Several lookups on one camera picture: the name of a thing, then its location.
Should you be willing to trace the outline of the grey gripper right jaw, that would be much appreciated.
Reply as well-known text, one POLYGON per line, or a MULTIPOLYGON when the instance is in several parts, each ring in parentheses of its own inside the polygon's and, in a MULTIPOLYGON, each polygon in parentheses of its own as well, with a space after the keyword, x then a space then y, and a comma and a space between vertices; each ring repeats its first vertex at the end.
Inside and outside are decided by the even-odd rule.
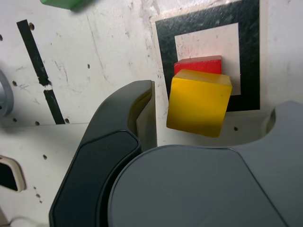
POLYGON ((271 131, 230 148, 166 145, 143 152, 109 196, 111 227, 300 227, 303 106, 277 105, 271 131))

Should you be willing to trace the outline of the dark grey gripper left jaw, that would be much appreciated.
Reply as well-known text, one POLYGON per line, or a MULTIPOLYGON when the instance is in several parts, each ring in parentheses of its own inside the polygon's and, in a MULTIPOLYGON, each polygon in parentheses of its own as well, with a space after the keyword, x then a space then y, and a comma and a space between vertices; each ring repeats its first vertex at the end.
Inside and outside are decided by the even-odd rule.
POLYGON ((51 206, 50 226, 106 227, 117 176, 156 146, 154 81, 135 81, 111 94, 87 126, 51 206))

